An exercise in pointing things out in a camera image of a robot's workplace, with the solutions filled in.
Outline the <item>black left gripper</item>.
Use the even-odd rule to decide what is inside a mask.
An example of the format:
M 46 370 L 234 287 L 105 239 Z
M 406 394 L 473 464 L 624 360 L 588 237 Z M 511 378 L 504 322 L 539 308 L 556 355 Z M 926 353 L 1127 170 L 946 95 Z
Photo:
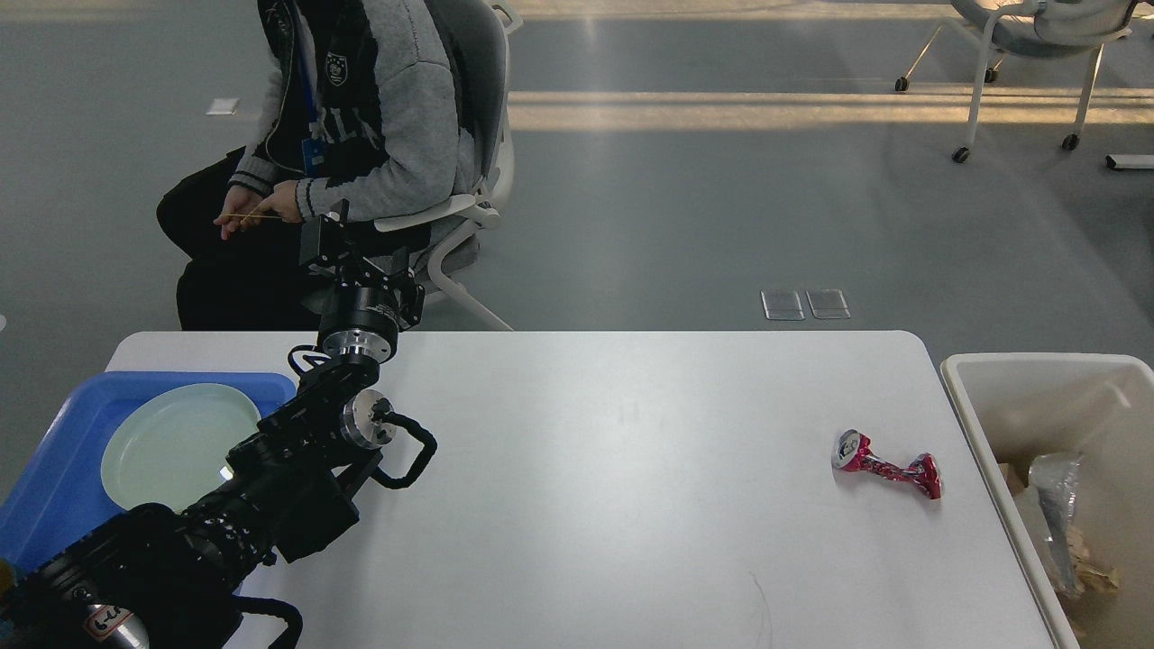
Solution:
M 330 357 L 360 355 L 384 364 L 400 333 L 422 321 L 426 289 L 409 262 L 409 247 L 394 251 L 394 273 L 370 271 L 349 233 L 347 200 L 338 200 L 301 227 L 299 267 L 331 279 L 334 292 L 320 320 L 317 348 Z

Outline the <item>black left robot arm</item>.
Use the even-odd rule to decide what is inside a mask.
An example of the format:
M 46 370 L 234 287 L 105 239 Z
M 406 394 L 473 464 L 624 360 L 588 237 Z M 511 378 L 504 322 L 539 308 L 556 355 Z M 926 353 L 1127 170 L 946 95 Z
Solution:
M 320 552 L 355 525 L 364 483 L 409 488 L 436 439 L 379 390 L 380 365 L 419 324 L 425 289 L 385 274 L 349 233 L 349 201 L 306 223 L 299 263 L 334 279 L 295 396 L 227 453 L 231 477 L 182 512 L 143 503 L 115 515 L 3 594 L 5 648 L 223 648 L 243 616 L 304 632 L 287 600 L 239 594 L 263 564 Z

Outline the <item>person's left hand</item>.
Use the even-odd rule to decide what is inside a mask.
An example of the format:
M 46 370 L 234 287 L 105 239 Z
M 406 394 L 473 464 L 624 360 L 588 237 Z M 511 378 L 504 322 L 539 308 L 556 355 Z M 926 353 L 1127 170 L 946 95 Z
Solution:
M 264 217 L 276 216 L 288 224 L 302 223 L 304 217 L 297 201 L 297 185 L 295 179 L 276 184 L 272 192 L 256 206 L 254 214 Z

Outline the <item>person's right hand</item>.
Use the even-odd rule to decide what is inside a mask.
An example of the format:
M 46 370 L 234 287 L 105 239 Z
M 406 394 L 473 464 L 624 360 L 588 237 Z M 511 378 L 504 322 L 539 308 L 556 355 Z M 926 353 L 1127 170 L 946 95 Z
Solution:
M 254 209 L 263 201 L 263 196 L 252 191 L 242 185 L 231 185 L 225 193 L 225 200 L 223 202 L 222 214 L 254 214 Z M 246 231 L 256 227 L 262 223 L 261 219 L 247 219 L 242 222 L 215 222 L 220 229 L 220 239 L 230 240 L 234 234 L 246 233 Z

